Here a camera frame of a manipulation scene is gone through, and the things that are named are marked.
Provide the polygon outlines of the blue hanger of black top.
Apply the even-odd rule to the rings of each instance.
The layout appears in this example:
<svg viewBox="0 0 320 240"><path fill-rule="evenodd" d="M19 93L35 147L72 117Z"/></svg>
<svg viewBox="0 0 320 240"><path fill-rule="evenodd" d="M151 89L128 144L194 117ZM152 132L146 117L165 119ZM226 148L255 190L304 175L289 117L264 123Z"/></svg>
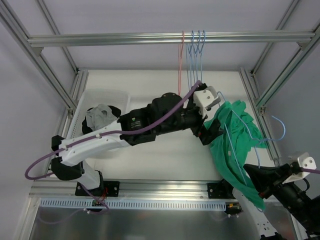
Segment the blue hanger of black top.
<svg viewBox="0 0 320 240"><path fill-rule="evenodd" d="M197 34L192 30L191 31L191 43L189 50L190 57L190 71L192 72L193 82L199 80L198 77L198 56L200 54L200 43L201 43L201 33L200 31Z"/></svg>

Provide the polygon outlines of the pink wire hanger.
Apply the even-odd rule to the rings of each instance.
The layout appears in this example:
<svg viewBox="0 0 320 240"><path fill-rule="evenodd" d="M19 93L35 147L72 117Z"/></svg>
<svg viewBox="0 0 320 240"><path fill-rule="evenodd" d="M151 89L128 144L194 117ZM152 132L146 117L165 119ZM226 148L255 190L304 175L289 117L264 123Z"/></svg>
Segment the pink wire hanger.
<svg viewBox="0 0 320 240"><path fill-rule="evenodd" d="M178 45L178 95L181 95L181 86L182 86L182 66L183 66L183 50L185 42L185 32L182 31L182 40L181 44Z"/></svg>

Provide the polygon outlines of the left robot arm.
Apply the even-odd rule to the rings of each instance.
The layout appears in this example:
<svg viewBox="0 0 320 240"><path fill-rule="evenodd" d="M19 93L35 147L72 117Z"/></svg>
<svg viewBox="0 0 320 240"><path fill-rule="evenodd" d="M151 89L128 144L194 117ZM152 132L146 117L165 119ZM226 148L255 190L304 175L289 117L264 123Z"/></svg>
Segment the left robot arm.
<svg viewBox="0 0 320 240"><path fill-rule="evenodd" d="M86 159L104 151L155 141L159 135L191 129L205 146L222 135L221 123L204 126L208 111L221 101L208 89L195 91L185 99L168 92L146 107L134 109L109 125L72 139L52 138L59 153L51 160L53 174L62 181L76 180L93 196L104 191L102 173L90 167Z"/></svg>

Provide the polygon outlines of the dark grey tank top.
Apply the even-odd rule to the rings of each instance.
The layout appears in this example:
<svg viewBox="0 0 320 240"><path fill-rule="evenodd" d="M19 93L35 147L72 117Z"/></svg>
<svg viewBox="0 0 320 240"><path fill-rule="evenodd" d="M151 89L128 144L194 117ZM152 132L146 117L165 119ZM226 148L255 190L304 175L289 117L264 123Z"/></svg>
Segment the dark grey tank top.
<svg viewBox="0 0 320 240"><path fill-rule="evenodd" d="M85 114L86 124L93 131L106 127L117 119L118 118L112 113L112 109L105 104L99 104L87 110Z"/></svg>

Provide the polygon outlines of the black tank top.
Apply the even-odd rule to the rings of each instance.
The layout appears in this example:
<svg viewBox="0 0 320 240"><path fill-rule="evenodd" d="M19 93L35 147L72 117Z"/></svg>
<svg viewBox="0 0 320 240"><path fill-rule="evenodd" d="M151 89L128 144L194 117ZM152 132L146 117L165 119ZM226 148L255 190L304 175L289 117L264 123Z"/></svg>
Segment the black tank top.
<svg viewBox="0 0 320 240"><path fill-rule="evenodd" d="M116 121L121 116L122 111L112 105L99 104L89 108L82 121L82 133L84 135L97 131Z"/></svg>

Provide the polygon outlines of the blue hanger of grey top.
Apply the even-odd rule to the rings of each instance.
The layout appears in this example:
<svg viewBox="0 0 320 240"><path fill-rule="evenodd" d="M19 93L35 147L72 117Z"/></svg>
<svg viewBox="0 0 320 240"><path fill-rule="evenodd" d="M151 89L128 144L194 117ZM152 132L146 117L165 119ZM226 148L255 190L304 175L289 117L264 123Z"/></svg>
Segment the blue hanger of grey top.
<svg viewBox="0 0 320 240"><path fill-rule="evenodd" d="M187 81L188 81L189 89L191 89L194 83L196 82L193 50L194 50L194 31L192 30L190 43L186 45L186 50L185 50L186 63L187 63Z"/></svg>

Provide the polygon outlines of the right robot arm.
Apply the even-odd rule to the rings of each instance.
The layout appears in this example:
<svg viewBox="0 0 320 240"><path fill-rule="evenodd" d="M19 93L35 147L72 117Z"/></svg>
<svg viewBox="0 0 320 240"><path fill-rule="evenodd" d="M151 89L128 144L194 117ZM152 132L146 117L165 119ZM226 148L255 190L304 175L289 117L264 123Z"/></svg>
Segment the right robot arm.
<svg viewBox="0 0 320 240"><path fill-rule="evenodd" d="M284 164L278 167L258 167L252 164L244 165L245 171L253 181L258 196L267 199L274 196L282 206L305 228L307 239L320 238L320 198L311 199L306 191L301 190L293 182L286 183L289 177L303 172L316 173L315 169L302 168L297 163ZM257 210L250 201L241 194L241 186L236 181L208 183L207 192L210 199L235 198L239 207L228 206L226 214L235 215L244 211L253 227L258 240L281 240L282 235L271 225L265 214Z"/></svg>

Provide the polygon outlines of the blue hanger of green top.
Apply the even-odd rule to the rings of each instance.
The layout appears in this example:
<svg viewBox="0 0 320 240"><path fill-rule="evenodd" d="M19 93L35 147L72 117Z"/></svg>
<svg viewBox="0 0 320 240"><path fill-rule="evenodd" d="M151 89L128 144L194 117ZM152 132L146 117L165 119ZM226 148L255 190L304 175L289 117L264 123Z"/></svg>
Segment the blue hanger of green top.
<svg viewBox="0 0 320 240"><path fill-rule="evenodd" d="M202 32L198 32L198 55L199 55L199 72L200 72L200 78L199 80L203 82L203 50L206 43L206 31L203 30Z"/></svg>

